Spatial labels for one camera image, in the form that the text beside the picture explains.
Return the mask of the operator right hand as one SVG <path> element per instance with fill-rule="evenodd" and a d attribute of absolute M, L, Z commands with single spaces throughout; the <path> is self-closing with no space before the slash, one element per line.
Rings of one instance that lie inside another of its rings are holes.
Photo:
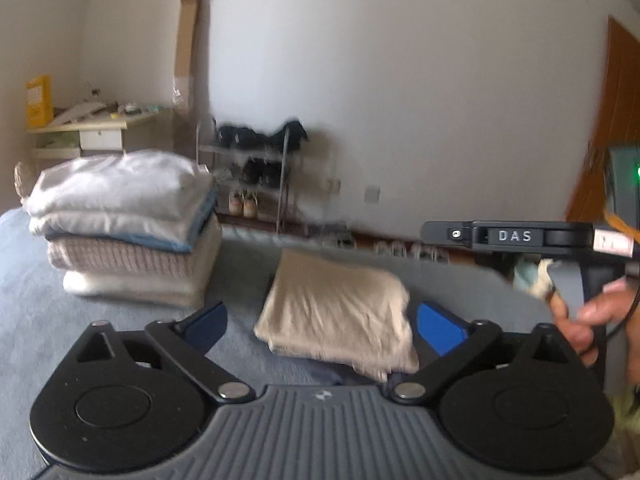
<path fill-rule="evenodd" d="M 549 308 L 554 322 L 582 358 L 585 366 L 597 361 L 598 350 L 589 349 L 593 341 L 593 327 L 609 322 L 620 322 L 628 313 L 632 300 L 638 292 L 636 284 L 622 278 L 605 286 L 602 294 L 584 304 L 574 320 L 568 316 L 567 305 L 561 296 L 554 292 L 549 298 Z M 628 352 L 623 362 L 627 365 L 626 377 L 630 384 L 639 382 L 639 310 L 625 326 Z"/>

